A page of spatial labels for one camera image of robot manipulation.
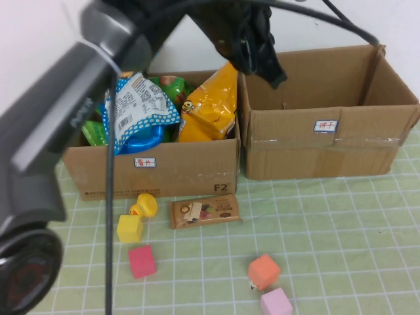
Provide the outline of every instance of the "orange cube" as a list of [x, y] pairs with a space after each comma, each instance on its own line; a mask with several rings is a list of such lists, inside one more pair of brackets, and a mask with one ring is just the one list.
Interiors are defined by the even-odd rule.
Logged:
[[280, 267], [267, 254], [253, 261], [248, 268], [248, 277], [259, 290], [264, 290], [277, 281]]

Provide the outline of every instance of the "yellow cube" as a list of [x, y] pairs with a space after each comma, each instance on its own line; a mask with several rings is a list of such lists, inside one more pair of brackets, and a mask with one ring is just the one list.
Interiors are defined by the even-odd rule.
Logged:
[[143, 223], [139, 215], [122, 215], [119, 217], [117, 235], [121, 243], [140, 243]]

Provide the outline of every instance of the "black cable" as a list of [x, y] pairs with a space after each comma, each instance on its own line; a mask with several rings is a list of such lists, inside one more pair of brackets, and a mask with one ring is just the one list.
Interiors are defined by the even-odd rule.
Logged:
[[349, 23], [352, 23], [348, 18], [347, 18], [347, 16], [345, 16], [335, 5], [333, 5], [332, 3], [331, 3], [331, 1], [330, 0], [322, 0], [322, 2], [324, 2], [325, 4], [326, 4], [326, 6], [327, 7], [329, 7], [329, 9], [331, 10], [331, 11], [333, 11], [334, 12], [334, 14], [335, 15], [337, 15], [342, 21], [346, 21], [346, 22], [349, 22]]
[[160, 23], [160, 21], [164, 19], [165, 17], [167, 17], [168, 15], [179, 13], [179, 12], [188, 12], [188, 9], [194, 5], [206, 5], [210, 3], [231, 3], [231, 2], [236, 2], [236, 3], [244, 2], [244, 3], [253, 3], [256, 5], [276, 7], [278, 9], [283, 9], [289, 12], [294, 12], [297, 14], [310, 16], [318, 20], [336, 25], [352, 33], [355, 33], [356, 35], [359, 35], [361, 38], [363, 38], [365, 41], [367, 41], [371, 45], [374, 45], [374, 46], [379, 45], [379, 40], [375, 36], [359, 28], [358, 26], [355, 26], [352, 22], [348, 22], [346, 20], [340, 20], [339, 18], [336, 18], [334, 16], [331, 16], [331, 15], [328, 15], [328, 14], [325, 14], [316, 10], [312, 10], [310, 8], [302, 7], [300, 5], [295, 5], [293, 3], [286, 3], [282, 1], [273, 1], [273, 0], [183, 0], [181, 2], [175, 3], [174, 5], [171, 5], [169, 7], [162, 9], [157, 14], [153, 15], [153, 17], [149, 18], [143, 25], [137, 28], [136, 32], [133, 34], [133, 36], [127, 42], [125, 47], [122, 49], [123, 53], [121, 55], [124, 56], [125, 53], [129, 51], [129, 49], [134, 45], [134, 42], [137, 40], [137, 38], [140, 35], [142, 35], [146, 30], [148, 30], [148, 28]]
[[113, 250], [113, 213], [112, 200], [114, 198], [114, 142], [116, 121], [116, 86], [118, 76], [114, 74], [110, 87], [110, 138], [106, 158], [106, 252], [105, 252], [105, 314], [112, 315], [112, 250]]

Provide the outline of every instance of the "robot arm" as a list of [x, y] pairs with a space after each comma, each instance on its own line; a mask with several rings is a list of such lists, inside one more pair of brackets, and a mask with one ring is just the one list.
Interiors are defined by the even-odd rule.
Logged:
[[[275, 88], [287, 76], [274, 51], [269, 4], [279, 6], [274, 0], [94, 0], [83, 11], [88, 43], [76, 43], [0, 117], [0, 148], [6, 148], [0, 152], [0, 315], [26, 314], [56, 279], [62, 248], [46, 226], [66, 214], [54, 166], [102, 101], [115, 65], [145, 69], [188, 14], [239, 71]], [[159, 24], [151, 22], [156, 16]]]

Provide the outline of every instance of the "empty cardboard box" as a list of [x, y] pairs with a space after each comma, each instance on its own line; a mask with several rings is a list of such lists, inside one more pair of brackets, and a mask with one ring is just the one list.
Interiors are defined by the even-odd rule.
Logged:
[[277, 90], [240, 75], [249, 179], [379, 175], [419, 120], [413, 93], [384, 47], [285, 52]]
[[[213, 73], [170, 74], [199, 86]], [[106, 148], [78, 144], [68, 148], [63, 157], [84, 200], [105, 198]], [[143, 192], [156, 197], [234, 194], [239, 152], [237, 123], [233, 139], [163, 143], [139, 154], [116, 156], [114, 196], [136, 198]]]

